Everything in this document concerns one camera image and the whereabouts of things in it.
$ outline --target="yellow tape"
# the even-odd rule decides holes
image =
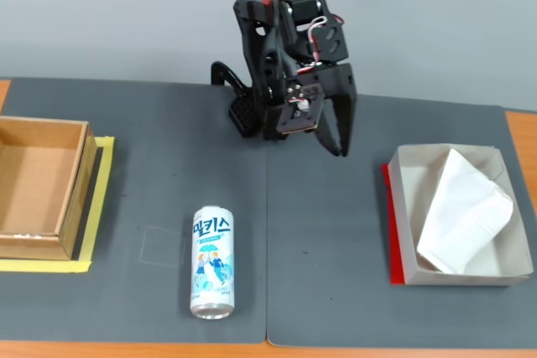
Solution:
[[[78,260],[62,262],[56,260],[0,259],[0,272],[87,272],[89,270],[104,197],[107,192],[108,178],[110,178],[112,169],[114,137],[95,137],[95,141],[97,146],[102,148],[102,156]]]

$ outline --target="white paper bag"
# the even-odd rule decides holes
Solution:
[[[445,273],[463,274],[509,222],[513,201],[456,150],[450,150],[418,243],[418,253]]]

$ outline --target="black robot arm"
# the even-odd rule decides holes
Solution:
[[[252,86],[222,62],[211,67],[211,83],[228,83],[237,98],[229,116],[244,137],[259,131],[267,140],[314,132],[332,154],[349,151],[356,89],[341,26],[326,0],[237,0],[233,6]],[[340,144],[323,108],[331,100]]]

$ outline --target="dark gray table mat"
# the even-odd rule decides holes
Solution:
[[[355,128],[348,158],[306,135],[268,146],[270,342],[537,348],[535,278],[512,288],[389,285],[381,165],[401,144],[499,148],[537,257],[535,216],[504,110],[362,96]]]
[[[266,147],[227,117],[231,91],[194,85],[17,79],[4,115],[87,120],[115,136],[85,274],[0,272],[0,339],[260,343],[266,334]],[[190,314],[193,215],[235,217],[236,308]]]

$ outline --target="cardboard box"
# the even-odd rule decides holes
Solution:
[[[95,155],[88,122],[0,117],[0,257],[70,260]]]
[[[514,202],[509,223],[468,264],[464,275],[436,270],[416,252],[441,169],[454,148],[494,180]],[[499,150],[458,144],[400,146],[388,165],[395,219],[408,285],[512,285],[534,271],[524,223]]]

